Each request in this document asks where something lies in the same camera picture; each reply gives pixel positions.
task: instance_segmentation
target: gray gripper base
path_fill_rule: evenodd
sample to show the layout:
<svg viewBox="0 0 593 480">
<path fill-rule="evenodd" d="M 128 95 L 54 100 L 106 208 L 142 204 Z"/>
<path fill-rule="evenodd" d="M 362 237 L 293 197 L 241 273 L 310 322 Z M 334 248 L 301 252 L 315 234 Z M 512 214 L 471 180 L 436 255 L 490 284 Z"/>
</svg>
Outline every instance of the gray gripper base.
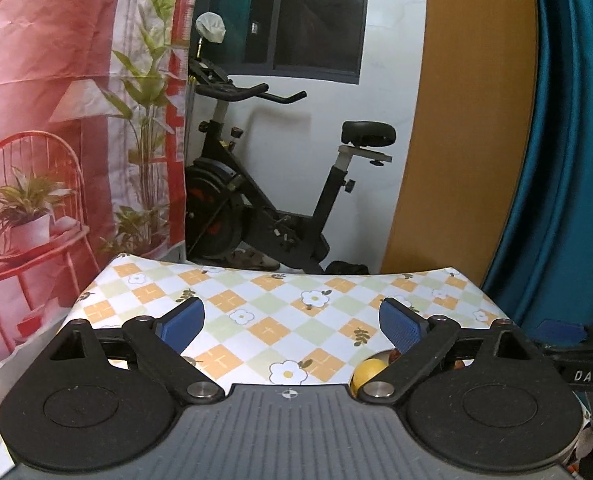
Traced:
<svg viewBox="0 0 593 480">
<path fill-rule="evenodd" d="M 563 468 L 515 476 L 467 472 L 423 450 L 390 408 L 345 386 L 235 386 L 185 410 L 163 442 L 132 462 L 75 475 L 25 465 L 5 480 L 569 480 Z"/>
</svg>

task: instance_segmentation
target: floral tablecloth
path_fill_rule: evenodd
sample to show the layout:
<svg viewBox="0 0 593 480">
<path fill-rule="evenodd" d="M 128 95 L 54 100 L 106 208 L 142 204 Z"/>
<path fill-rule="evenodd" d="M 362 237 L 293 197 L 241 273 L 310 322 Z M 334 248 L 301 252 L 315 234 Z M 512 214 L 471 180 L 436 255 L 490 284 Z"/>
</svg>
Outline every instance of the floral tablecloth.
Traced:
<svg viewBox="0 0 593 480">
<path fill-rule="evenodd" d="M 361 361 L 392 348 L 378 323 L 387 296 L 425 317 L 445 314 L 470 328 L 505 317 L 451 268 L 310 276 L 121 255 L 81 295 L 67 320 L 120 326 L 141 314 L 159 317 L 190 296 L 203 300 L 206 323 L 182 355 L 226 391 L 234 383 L 347 383 Z"/>
</svg>

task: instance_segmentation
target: silver bolt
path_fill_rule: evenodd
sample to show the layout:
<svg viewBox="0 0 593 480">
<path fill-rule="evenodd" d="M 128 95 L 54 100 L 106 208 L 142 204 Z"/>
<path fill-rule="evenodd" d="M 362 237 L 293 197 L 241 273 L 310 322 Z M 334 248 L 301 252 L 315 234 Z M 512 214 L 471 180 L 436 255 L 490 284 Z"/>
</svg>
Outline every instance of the silver bolt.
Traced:
<svg viewBox="0 0 593 480">
<path fill-rule="evenodd" d="M 374 381 L 363 386 L 363 391 L 370 397 L 383 399 L 393 396 L 394 386 L 392 386 L 390 383 L 386 383 L 385 381 Z"/>
<path fill-rule="evenodd" d="M 199 381 L 188 386 L 188 393 L 196 399 L 211 399 L 219 392 L 219 386 L 207 381 Z"/>
</svg>

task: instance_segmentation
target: white wall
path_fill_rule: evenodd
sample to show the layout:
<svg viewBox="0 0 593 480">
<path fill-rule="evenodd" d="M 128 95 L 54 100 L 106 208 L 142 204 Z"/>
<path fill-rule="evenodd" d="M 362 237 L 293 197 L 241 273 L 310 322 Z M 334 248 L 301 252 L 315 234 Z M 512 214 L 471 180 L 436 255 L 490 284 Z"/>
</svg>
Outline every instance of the white wall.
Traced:
<svg viewBox="0 0 593 480">
<path fill-rule="evenodd" d="M 334 163 L 343 121 L 390 123 L 397 141 L 383 150 L 394 161 L 378 168 L 354 158 L 348 178 L 352 194 L 341 192 L 324 235 L 331 251 L 327 262 L 367 264 L 377 273 L 385 253 L 411 134 L 419 89 L 426 0 L 368 0 L 367 28 L 359 85 L 309 79 L 233 76 L 238 86 L 260 82 L 288 95 L 299 90 L 307 99 L 278 105 L 259 99 L 232 104 L 224 132 L 245 130 L 236 153 L 278 208 L 311 214 Z M 198 156 L 214 101 L 196 96 L 190 155 Z"/>
</svg>

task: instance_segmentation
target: yellow fruit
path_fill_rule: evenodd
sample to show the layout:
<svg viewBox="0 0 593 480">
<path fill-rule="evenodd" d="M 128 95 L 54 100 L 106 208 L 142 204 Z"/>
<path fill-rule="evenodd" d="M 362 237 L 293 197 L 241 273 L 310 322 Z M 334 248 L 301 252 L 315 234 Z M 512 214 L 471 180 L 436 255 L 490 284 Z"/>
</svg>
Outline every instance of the yellow fruit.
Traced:
<svg viewBox="0 0 593 480">
<path fill-rule="evenodd" d="M 356 395 L 358 389 L 367 383 L 372 378 L 376 377 L 380 372 L 387 368 L 387 364 L 380 359 L 367 359 L 359 364 L 354 370 L 354 375 L 349 384 L 349 389 L 353 395 Z"/>
</svg>

